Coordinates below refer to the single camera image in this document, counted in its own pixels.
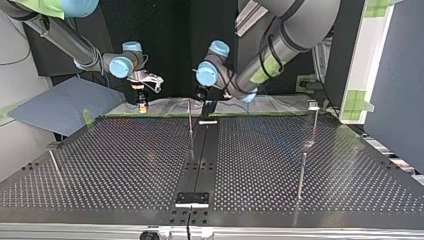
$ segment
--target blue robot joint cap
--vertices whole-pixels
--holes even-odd
[[[218,70],[210,62],[202,62],[196,71],[196,79],[199,84],[211,87],[218,81]]]
[[[225,58],[227,58],[230,54],[230,47],[225,42],[220,40],[213,41],[209,47],[209,50]]]
[[[143,48],[141,47],[141,44],[139,42],[131,41],[122,44],[122,50],[131,52],[142,52]]]

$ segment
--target white wall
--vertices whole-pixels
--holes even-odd
[[[24,58],[29,49],[22,37],[0,12],[0,109],[23,102],[48,89],[44,77],[39,77],[34,60],[3,65]],[[20,23],[14,24],[23,33]],[[53,134],[0,116],[0,181],[40,156]]]
[[[388,7],[385,17],[362,19],[341,112],[343,112],[349,90],[366,91],[365,101],[370,102],[393,9],[394,6]],[[362,111],[358,121],[343,120],[342,118],[341,122],[344,124],[364,124],[366,116],[367,111]]]

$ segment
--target vertical metal post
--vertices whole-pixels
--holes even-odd
[[[54,168],[56,169],[56,171],[60,171],[59,166],[57,165],[56,157],[54,156],[53,150],[49,150],[49,153],[50,153],[50,157],[53,161]]]
[[[319,113],[319,109],[315,110],[314,134],[315,134],[315,130],[317,129],[318,113]]]
[[[190,137],[193,138],[193,122],[191,121],[191,101],[188,99],[188,124],[190,126]]]
[[[301,162],[301,166],[300,166],[299,188],[298,188],[298,191],[297,191],[297,199],[298,200],[302,199],[303,178],[305,176],[305,165],[306,165],[307,155],[308,155],[307,153],[302,154],[302,162]]]

